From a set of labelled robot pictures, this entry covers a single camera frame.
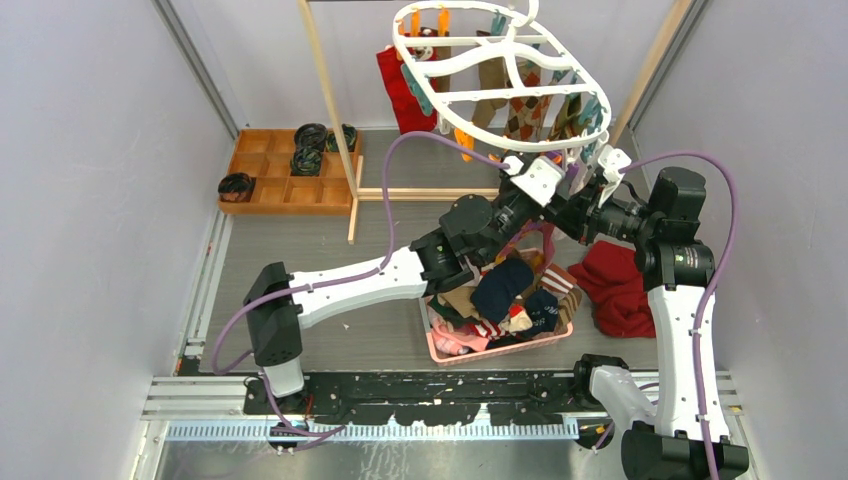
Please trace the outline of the pink plastic basket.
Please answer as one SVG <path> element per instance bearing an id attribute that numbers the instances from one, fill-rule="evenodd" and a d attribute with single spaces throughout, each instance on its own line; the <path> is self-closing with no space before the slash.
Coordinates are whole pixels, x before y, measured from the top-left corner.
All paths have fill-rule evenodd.
<path id="1" fill-rule="evenodd" d="M 559 321 L 557 305 L 561 298 L 538 285 L 544 271 L 534 272 L 533 284 L 515 298 L 500 323 L 482 319 L 470 295 L 481 277 L 495 266 L 490 263 L 474 269 L 472 280 L 466 284 L 422 300 L 426 339 L 436 363 L 452 365 L 534 349 L 572 333 L 572 322 L 563 326 Z"/>

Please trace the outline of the red cloth on table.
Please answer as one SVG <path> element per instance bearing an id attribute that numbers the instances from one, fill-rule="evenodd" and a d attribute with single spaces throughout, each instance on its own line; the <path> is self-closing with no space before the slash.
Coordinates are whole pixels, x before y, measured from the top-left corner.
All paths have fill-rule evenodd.
<path id="1" fill-rule="evenodd" d="M 614 338 L 655 338 L 656 331 L 635 252 L 607 241 L 567 268 L 588 295 L 599 331 Z"/>

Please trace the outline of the wooden clothes rack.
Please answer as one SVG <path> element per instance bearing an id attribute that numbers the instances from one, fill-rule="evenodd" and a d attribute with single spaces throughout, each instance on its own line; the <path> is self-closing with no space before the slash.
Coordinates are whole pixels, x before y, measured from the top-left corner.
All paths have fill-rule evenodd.
<path id="1" fill-rule="evenodd" d="M 380 190 L 378 188 L 363 188 L 361 186 L 361 177 L 365 162 L 363 158 L 359 158 L 358 164 L 353 166 L 350 153 L 346 149 L 346 144 L 341 134 L 341 120 L 334 98 L 332 80 L 310 3 L 306 0 L 298 0 L 296 4 L 298 5 L 312 49 L 313 60 L 324 95 L 330 123 L 336 134 L 337 141 L 340 143 L 340 154 L 342 155 L 344 167 L 347 171 L 350 191 L 353 194 L 347 241 L 349 244 L 354 244 L 359 205 L 362 201 L 380 200 Z M 644 59 L 627 100 L 619 110 L 612 126 L 607 129 L 609 133 L 609 144 L 619 144 L 622 134 L 625 131 L 633 130 L 633 127 L 630 125 L 633 115 L 638 109 L 644 109 L 650 103 L 651 89 L 658 86 L 661 82 L 661 77 L 681 47 L 684 37 L 694 28 L 694 22 L 706 6 L 707 3 L 705 1 L 679 0 L 672 4 Z M 389 190 L 389 198 L 394 201 L 445 202 L 451 201 L 463 194 L 477 194 L 492 199 L 496 193 L 497 190 L 495 188 L 391 188 Z"/>

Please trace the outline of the argyle hanging sock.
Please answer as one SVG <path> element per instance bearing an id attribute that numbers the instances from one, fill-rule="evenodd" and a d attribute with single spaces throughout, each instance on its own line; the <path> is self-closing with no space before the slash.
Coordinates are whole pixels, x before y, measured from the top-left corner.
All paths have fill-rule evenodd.
<path id="1" fill-rule="evenodd" d="M 541 68 L 529 60 L 517 64 L 518 73 L 525 86 L 541 85 Z M 541 140 L 541 130 L 547 115 L 550 96 L 515 97 L 508 101 L 508 115 L 503 135 L 506 138 L 536 142 Z"/>

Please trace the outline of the maroon purple orange striped sock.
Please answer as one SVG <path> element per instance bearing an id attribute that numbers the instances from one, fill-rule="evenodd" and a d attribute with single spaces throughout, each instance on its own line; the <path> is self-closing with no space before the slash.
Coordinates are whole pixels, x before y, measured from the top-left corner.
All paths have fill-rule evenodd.
<path id="1" fill-rule="evenodd" d="M 564 172 L 564 177 L 557 186 L 557 193 L 564 197 L 570 196 L 572 184 L 580 172 L 582 162 L 568 157 L 563 152 L 549 151 L 545 153 L 545 156 Z"/>

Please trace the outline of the orange wooden compartment tray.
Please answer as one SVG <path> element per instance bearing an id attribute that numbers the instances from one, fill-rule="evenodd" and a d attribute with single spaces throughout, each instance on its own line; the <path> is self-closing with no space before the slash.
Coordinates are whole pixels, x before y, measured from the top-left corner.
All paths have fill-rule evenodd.
<path id="1" fill-rule="evenodd" d="M 230 215 L 344 215 L 350 214 L 353 194 L 342 155 L 322 152 L 316 176 L 291 172 L 296 151 L 294 129 L 245 129 L 234 147 L 228 172 L 244 173 L 255 181 L 246 199 L 220 199 L 219 209 Z"/>

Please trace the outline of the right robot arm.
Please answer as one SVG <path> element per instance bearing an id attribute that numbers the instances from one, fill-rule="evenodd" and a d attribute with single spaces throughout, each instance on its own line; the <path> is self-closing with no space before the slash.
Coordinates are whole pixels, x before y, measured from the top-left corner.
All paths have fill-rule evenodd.
<path id="1" fill-rule="evenodd" d="M 577 406 L 609 414 L 629 479 L 737 479 L 750 467 L 718 395 L 711 315 L 719 263 L 696 238 L 705 186 L 702 175 L 668 167 L 646 204 L 626 205 L 611 198 L 611 175 L 598 171 L 546 208 L 582 244 L 602 234 L 635 247 L 656 331 L 658 397 L 650 400 L 618 357 L 584 355 L 570 385 Z"/>

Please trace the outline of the rolled dark sock left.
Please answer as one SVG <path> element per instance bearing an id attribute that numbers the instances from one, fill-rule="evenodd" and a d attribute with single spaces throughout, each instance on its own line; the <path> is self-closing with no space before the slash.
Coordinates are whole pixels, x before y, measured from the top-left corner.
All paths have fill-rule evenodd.
<path id="1" fill-rule="evenodd" d="M 256 178 L 244 172 L 231 173 L 217 186 L 218 200 L 225 203 L 245 203 L 251 200 Z"/>

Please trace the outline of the brown striped sock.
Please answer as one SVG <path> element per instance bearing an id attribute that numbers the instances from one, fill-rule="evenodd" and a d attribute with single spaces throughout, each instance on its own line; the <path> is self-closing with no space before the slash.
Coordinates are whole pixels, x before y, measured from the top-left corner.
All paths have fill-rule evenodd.
<path id="1" fill-rule="evenodd" d="M 566 293 L 558 300 L 557 310 L 559 321 L 563 326 L 570 325 L 576 313 L 580 308 L 583 294 L 579 288 L 575 288 Z"/>

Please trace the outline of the rolled dark sock centre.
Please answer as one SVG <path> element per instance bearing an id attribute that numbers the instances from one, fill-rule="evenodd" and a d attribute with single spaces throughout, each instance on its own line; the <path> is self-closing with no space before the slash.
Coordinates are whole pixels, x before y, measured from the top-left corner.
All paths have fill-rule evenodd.
<path id="1" fill-rule="evenodd" d="M 290 161 L 292 176 L 317 177 L 320 175 L 323 152 L 311 146 L 298 147 Z"/>

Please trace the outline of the red hanging sock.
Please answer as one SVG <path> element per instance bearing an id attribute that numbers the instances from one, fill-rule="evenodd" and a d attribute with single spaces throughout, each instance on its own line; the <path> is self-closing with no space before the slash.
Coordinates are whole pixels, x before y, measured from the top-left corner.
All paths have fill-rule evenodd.
<path id="1" fill-rule="evenodd" d="M 436 114 L 426 114 L 422 110 L 403 74 L 405 64 L 398 58 L 395 47 L 387 46 L 378 52 L 376 61 L 399 132 L 434 130 Z"/>

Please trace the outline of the white plastic clip hanger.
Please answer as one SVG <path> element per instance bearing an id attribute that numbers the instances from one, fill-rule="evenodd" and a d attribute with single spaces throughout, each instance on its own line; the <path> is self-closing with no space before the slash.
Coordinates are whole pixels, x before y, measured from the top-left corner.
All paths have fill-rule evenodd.
<path id="1" fill-rule="evenodd" d="M 466 147 L 588 160 L 609 141 L 607 94 L 540 20 L 489 1 L 416 1 L 393 17 L 402 84 Z"/>

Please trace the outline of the green striped hanging sock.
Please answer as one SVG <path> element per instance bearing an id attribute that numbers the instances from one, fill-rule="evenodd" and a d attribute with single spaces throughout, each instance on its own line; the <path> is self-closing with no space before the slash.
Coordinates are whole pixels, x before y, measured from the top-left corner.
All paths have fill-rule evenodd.
<path id="1" fill-rule="evenodd" d="M 581 119 L 582 110 L 582 95 L 569 95 L 555 117 L 547 140 L 559 141 L 580 136 L 587 125 L 587 122 Z"/>

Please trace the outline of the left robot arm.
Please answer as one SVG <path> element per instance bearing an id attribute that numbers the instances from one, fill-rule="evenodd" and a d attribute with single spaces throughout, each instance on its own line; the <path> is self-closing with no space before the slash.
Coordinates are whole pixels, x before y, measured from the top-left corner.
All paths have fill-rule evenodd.
<path id="1" fill-rule="evenodd" d="M 551 201 L 553 181 L 528 174 L 502 182 L 497 197 L 458 198 L 438 227 L 384 257 L 333 270 L 290 273 L 263 268 L 244 298 L 254 361 L 280 412 L 307 398 L 301 332 L 351 310 L 448 292 L 471 281 Z"/>

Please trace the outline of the maroon orange heel sock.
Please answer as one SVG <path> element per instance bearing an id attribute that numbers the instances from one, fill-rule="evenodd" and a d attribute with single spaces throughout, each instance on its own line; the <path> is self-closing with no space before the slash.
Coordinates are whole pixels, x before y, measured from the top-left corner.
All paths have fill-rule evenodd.
<path id="1" fill-rule="evenodd" d="M 554 226 L 547 222 L 527 222 L 495 256 L 494 264 L 519 258 L 536 274 L 541 274 L 555 257 L 554 230 Z"/>

